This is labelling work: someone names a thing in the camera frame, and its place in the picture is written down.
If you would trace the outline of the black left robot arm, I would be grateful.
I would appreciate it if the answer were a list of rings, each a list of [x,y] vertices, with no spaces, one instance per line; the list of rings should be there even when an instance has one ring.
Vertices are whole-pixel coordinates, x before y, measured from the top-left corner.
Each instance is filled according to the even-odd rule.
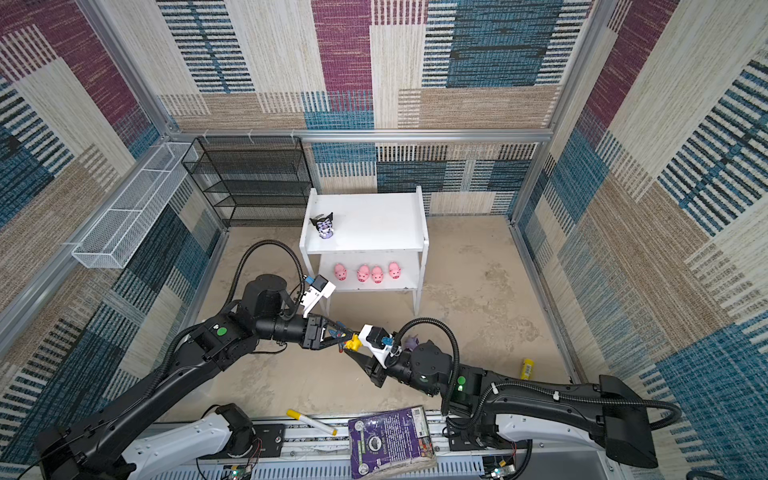
[[[227,447],[248,448],[252,424],[237,406],[154,437],[143,432],[198,386],[255,352],[261,341],[322,350],[351,330],[311,312],[295,312],[286,281],[262,274],[239,300],[177,336],[160,366],[98,412],[41,432],[35,447],[45,479],[151,479]]]

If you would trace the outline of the pink pig toy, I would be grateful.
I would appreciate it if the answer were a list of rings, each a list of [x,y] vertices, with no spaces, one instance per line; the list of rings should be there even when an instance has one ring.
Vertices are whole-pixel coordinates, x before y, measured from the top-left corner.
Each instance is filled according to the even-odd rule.
[[[370,267],[367,264],[361,265],[357,270],[357,280],[361,283],[365,283],[370,275]]]
[[[384,272],[380,266],[374,266],[371,269],[371,279],[375,284],[380,284],[384,279]]]
[[[392,279],[400,279],[402,276],[402,268],[397,262],[390,262],[388,265],[388,272]]]
[[[337,263],[334,266],[334,275],[339,281],[345,281],[347,279],[348,271],[343,264]]]

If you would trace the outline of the black purple Kuromi figurine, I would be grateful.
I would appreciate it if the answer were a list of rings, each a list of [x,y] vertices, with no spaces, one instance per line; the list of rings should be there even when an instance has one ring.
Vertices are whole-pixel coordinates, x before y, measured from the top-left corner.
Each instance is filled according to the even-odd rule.
[[[334,235],[333,226],[334,213],[320,214],[310,218],[310,223],[315,227],[319,237],[327,240]]]

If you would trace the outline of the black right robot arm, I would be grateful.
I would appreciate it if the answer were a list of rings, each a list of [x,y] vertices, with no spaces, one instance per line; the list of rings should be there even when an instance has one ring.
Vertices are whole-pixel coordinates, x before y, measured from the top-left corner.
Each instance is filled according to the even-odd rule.
[[[380,361],[352,344],[345,353],[372,383],[393,379],[428,396],[438,396],[451,420],[448,433],[461,444],[495,448],[535,438],[581,442],[618,463],[657,467],[652,438],[660,422],[649,410],[660,403],[641,398],[616,377],[595,384],[551,384],[514,379],[456,364],[433,342]]]

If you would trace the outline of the yellow toy figure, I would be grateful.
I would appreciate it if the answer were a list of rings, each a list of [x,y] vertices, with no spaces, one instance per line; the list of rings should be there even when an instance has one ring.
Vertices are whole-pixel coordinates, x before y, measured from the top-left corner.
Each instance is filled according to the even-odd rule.
[[[362,346],[362,342],[360,341],[358,335],[353,334],[352,338],[344,344],[344,349],[348,351],[358,352],[361,346]]]

